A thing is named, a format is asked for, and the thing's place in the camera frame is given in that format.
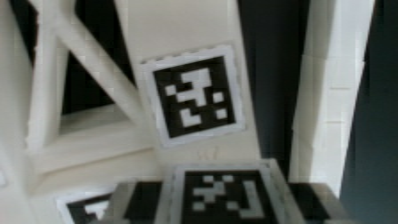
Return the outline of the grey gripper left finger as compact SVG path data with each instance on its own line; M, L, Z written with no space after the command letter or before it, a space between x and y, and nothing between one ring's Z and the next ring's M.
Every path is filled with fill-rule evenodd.
M123 182L112 193L103 218L89 224L154 224L160 181Z

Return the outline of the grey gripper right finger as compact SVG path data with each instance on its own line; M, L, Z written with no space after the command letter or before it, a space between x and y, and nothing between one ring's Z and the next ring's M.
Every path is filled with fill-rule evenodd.
M323 183L291 183L290 188L306 224L355 224L355 219Z

